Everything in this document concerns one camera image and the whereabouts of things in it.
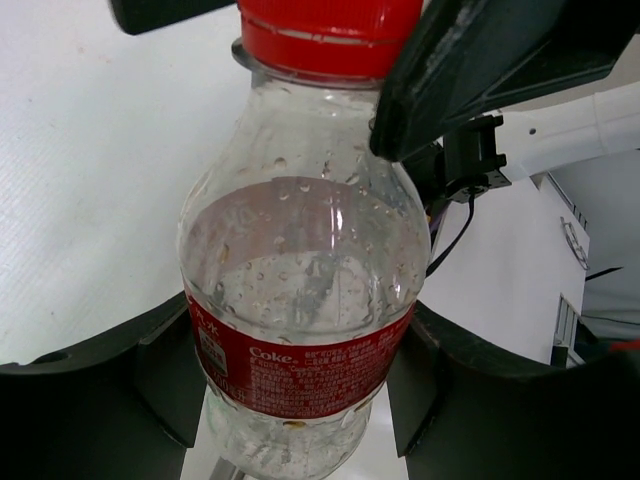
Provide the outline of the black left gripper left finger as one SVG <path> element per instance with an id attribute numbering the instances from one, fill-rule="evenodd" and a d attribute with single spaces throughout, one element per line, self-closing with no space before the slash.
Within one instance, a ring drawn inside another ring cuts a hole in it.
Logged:
<path id="1" fill-rule="evenodd" d="M 1 367 L 4 479 L 178 479 L 205 380 L 186 297 Z"/>

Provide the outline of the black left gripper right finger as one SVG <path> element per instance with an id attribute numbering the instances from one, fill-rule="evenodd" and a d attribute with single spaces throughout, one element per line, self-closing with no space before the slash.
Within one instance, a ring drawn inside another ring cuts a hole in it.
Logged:
<path id="1" fill-rule="evenodd" d="M 387 379 L 412 479 L 635 479 L 639 354 L 569 369 L 514 354 L 418 304 Z"/>

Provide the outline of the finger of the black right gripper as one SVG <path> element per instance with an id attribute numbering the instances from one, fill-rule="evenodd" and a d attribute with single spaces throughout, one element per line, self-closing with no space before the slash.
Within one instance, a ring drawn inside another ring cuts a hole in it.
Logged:
<path id="1" fill-rule="evenodd" d="M 235 4 L 234 0 L 109 0 L 120 29 L 137 36 Z"/>

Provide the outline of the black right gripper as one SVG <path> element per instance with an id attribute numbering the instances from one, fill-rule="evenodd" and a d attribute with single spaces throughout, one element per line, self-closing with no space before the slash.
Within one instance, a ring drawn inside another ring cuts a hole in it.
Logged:
<path id="1" fill-rule="evenodd" d="M 638 30 L 629 0 L 432 1 L 384 81 L 370 149 L 403 161 L 425 205 L 509 186 L 503 117 L 469 120 L 605 78 Z"/>

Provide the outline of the red label clear bottle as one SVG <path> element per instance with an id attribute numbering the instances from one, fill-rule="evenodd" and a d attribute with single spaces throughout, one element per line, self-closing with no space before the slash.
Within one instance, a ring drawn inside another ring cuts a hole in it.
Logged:
<path id="1" fill-rule="evenodd" d="M 251 91 L 178 254 L 218 452 L 323 479 L 361 442 L 423 286 L 424 207 L 369 138 L 420 1 L 242 1 Z"/>

